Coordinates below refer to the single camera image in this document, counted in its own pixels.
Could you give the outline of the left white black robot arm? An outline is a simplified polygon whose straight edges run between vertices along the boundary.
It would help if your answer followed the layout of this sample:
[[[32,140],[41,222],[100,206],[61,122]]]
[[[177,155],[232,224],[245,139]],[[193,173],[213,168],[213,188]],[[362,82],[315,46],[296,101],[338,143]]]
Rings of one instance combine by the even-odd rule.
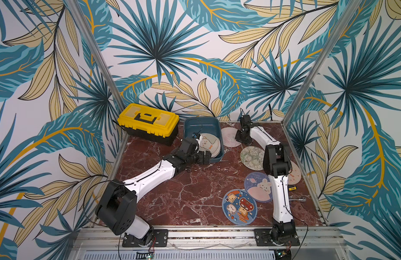
[[[178,148],[142,174],[125,181],[110,181],[95,209],[96,216],[116,236],[127,234],[142,245],[149,244],[154,238],[154,228],[136,215],[138,202],[158,185],[189,169],[191,165],[208,164],[211,152],[200,150],[205,140],[201,134],[182,139]]]

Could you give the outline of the pink kitty round coaster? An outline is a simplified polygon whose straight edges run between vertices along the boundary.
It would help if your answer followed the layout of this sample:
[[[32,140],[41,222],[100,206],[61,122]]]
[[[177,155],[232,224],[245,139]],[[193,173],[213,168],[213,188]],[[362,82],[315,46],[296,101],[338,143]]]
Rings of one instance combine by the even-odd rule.
[[[238,147],[241,145],[241,143],[236,140],[236,134],[238,132],[236,128],[225,127],[221,130],[221,132],[225,147]]]

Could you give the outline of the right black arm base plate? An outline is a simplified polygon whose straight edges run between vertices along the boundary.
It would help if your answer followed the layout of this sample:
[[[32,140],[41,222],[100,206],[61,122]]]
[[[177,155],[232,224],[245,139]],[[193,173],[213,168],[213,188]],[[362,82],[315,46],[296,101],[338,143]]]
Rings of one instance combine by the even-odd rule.
[[[295,231],[282,232],[276,228],[254,229],[254,238],[258,247],[264,246],[299,246],[300,240]]]

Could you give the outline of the white animal round coaster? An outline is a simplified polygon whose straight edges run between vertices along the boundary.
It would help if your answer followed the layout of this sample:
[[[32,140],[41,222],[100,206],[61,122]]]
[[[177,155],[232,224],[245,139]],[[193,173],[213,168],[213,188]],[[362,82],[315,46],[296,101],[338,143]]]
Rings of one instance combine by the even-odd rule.
[[[201,133],[199,150],[202,152],[209,151],[211,158],[216,158],[221,152],[221,141],[213,134]]]

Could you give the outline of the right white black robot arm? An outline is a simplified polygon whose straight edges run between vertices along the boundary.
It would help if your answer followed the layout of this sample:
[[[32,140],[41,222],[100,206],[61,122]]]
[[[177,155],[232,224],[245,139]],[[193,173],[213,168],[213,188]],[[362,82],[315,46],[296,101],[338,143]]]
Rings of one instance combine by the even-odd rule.
[[[264,150],[263,170],[271,183],[274,204],[269,240],[278,246],[298,246],[300,241],[288,195],[288,175],[292,170],[290,148],[272,137],[260,124],[252,122],[249,115],[242,115],[239,121],[241,129],[235,140],[247,145],[255,141]]]

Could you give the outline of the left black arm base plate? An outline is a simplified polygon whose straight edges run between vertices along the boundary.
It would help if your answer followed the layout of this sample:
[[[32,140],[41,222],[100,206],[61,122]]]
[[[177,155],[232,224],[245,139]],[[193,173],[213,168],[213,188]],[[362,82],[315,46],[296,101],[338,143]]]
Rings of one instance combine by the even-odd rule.
[[[125,234],[122,242],[124,248],[167,247],[169,231],[167,229],[150,229],[142,238]]]

